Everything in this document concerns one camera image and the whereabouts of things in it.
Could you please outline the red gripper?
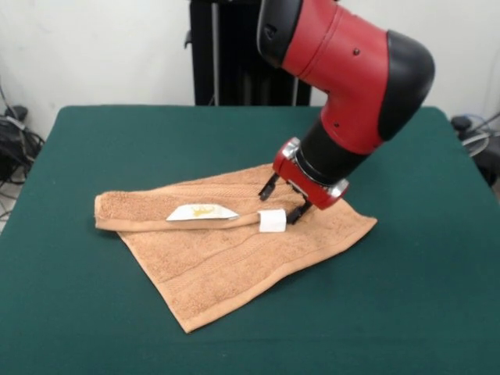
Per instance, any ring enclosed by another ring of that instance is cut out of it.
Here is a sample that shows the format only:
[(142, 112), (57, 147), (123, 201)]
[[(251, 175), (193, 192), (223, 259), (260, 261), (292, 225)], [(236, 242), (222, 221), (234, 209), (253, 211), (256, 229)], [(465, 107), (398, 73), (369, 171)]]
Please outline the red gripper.
[(327, 187), (308, 178), (300, 169), (294, 158), (287, 154), (285, 150), (277, 153), (273, 162), (275, 173), (266, 182), (259, 192), (259, 199), (266, 201), (276, 188), (279, 178), (290, 183), (302, 195), (305, 196), (305, 202), (292, 209), (287, 214), (287, 224), (295, 225), (314, 205), (318, 209), (325, 210), (331, 207), (336, 201), (344, 195), (344, 181)]

